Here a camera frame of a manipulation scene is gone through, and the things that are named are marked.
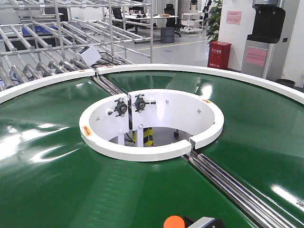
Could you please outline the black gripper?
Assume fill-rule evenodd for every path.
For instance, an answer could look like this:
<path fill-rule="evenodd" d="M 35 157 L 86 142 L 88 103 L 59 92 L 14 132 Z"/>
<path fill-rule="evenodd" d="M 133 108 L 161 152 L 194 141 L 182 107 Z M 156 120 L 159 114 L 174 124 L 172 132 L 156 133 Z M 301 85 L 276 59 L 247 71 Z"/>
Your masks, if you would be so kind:
<path fill-rule="evenodd" d="M 201 217 L 198 220 L 183 217 L 187 228 L 224 228 L 224 223 L 218 218 Z"/>

